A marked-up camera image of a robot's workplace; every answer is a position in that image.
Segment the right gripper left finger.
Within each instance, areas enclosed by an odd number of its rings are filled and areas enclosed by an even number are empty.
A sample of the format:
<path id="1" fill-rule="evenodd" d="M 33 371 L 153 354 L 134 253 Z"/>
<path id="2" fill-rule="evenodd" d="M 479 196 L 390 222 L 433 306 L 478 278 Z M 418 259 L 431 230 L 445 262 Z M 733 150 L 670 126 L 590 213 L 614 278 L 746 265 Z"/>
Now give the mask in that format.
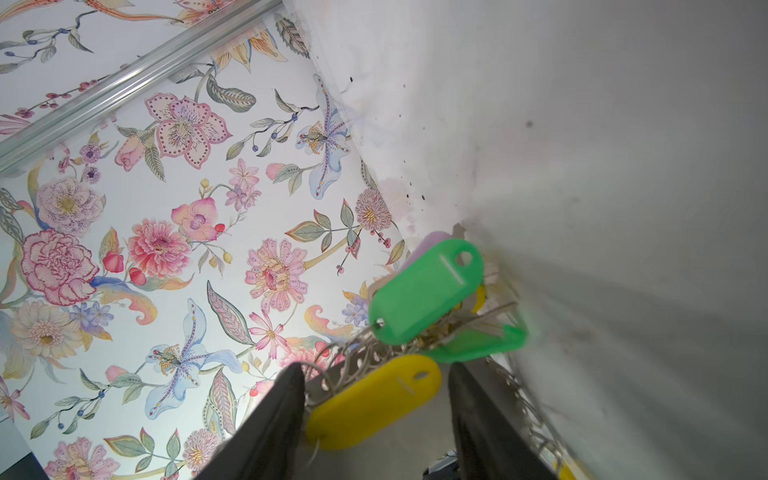
<path id="1" fill-rule="evenodd" d="M 290 479 L 305 412 L 302 367 L 286 367 L 272 388 L 198 479 Z"/>

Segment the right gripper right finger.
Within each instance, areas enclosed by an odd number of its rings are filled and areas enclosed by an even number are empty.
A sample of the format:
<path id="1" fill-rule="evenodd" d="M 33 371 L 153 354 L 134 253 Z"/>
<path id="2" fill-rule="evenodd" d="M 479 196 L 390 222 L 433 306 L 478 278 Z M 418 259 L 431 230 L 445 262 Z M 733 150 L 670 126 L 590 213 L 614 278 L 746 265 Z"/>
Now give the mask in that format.
<path id="1" fill-rule="evenodd" d="M 448 391 L 462 479 L 545 480 L 555 477 L 466 366 L 451 366 Z"/>

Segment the yellow key tag front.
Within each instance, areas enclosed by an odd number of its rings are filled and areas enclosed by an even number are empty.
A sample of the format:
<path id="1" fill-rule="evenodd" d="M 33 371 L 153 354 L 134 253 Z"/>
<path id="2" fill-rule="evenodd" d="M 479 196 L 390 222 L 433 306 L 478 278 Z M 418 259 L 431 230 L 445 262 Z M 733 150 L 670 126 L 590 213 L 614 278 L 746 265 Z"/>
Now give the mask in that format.
<path id="1" fill-rule="evenodd" d="M 354 447 L 426 405 L 441 384 L 440 368 L 427 356 L 391 360 L 315 408 L 307 440 L 326 451 Z"/>

